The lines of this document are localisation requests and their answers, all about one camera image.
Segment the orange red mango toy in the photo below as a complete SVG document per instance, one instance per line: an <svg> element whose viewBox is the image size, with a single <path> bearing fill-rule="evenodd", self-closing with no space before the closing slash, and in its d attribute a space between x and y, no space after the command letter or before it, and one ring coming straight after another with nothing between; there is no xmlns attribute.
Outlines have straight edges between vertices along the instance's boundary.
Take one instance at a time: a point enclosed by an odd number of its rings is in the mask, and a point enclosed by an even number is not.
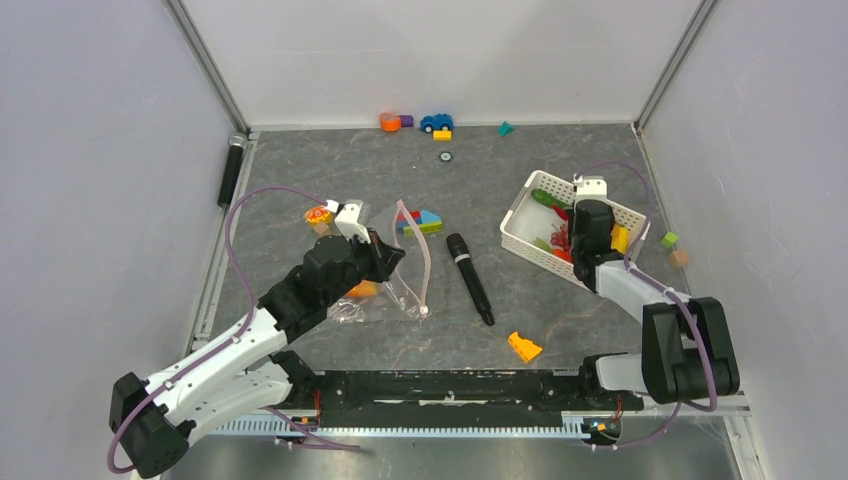
<svg viewBox="0 0 848 480"><path fill-rule="evenodd" d="M376 296L379 293L379 284L376 282L363 280L357 286L353 287L346 295L350 299L362 299Z"/></svg>

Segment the red grape bunch toy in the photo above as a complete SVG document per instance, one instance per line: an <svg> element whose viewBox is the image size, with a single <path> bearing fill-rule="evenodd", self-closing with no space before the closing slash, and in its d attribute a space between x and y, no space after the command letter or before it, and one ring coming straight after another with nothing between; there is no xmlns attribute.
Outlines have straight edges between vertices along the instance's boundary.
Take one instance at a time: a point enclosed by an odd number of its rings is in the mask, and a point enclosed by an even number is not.
<svg viewBox="0 0 848 480"><path fill-rule="evenodd" d="M560 225L550 235L550 244L556 249L569 252L571 250L569 225L564 223Z"/></svg>

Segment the clear polka dot zip bag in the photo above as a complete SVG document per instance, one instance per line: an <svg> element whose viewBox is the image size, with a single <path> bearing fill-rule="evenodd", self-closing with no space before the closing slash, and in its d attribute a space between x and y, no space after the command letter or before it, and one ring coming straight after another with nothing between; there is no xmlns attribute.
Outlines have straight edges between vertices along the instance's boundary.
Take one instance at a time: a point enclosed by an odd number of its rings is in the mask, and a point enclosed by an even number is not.
<svg viewBox="0 0 848 480"><path fill-rule="evenodd" d="M364 323L390 318L424 320L431 314L428 290L433 260L422 227L405 203L397 200L373 213L362 200L348 200L334 220L349 240L364 234L368 250L385 264L375 280L364 280L329 309L337 323Z"/></svg>

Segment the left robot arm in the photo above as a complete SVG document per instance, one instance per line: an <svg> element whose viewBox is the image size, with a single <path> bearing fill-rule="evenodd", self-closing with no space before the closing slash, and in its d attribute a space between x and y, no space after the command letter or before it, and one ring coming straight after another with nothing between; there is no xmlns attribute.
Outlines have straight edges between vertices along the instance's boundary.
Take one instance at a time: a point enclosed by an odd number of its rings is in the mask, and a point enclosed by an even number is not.
<svg viewBox="0 0 848 480"><path fill-rule="evenodd" d="M200 439L255 410L306 405L314 381L284 349L323 322L331 306L362 281L390 279L404 250L374 230L365 239L318 239L301 264L255 301L245 317L191 355L145 379L133 372L113 385L107 466L123 450L143 479L174 465Z"/></svg>

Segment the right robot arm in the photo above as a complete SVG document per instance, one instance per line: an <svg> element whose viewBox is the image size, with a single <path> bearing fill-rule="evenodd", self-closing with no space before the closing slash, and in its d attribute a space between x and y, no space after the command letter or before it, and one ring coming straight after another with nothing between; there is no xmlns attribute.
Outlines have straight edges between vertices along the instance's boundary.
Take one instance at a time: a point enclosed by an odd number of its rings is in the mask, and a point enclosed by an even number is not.
<svg viewBox="0 0 848 480"><path fill-rule="evenodd" d="M716 409L719 398L740 389L741 376L722 304L692 298L641 271L612 247L612 207L580 200L569 220L576 278L614 302L641 326L638 354L585 359L577 382L580 400L602 408L618 391L645 394L658 404Z"/></svg>

